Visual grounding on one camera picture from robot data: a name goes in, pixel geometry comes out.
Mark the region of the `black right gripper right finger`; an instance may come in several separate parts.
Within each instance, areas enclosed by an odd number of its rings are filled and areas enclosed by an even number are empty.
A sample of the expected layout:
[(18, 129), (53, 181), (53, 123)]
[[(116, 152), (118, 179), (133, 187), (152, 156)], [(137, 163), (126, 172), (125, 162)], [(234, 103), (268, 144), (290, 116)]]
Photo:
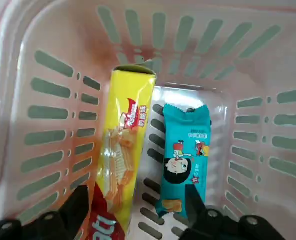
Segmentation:
[(194, 185), (185, 186), (185, 209), (192, 224), (181, 240), (282, 240), (284, 237), (264, 218), (244, 215), (239, 221), (206, 208)]

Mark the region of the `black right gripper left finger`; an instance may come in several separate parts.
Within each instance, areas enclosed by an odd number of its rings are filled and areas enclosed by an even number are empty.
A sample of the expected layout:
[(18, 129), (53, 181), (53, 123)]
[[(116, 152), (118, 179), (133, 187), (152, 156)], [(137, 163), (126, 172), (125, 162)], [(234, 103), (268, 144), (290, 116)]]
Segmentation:
[(73, 240), (89, 211), (88, 187), (80, 185), (58, 211), (49, 211), (21, 225), (17, 219), (0, 220), (0, 240)]

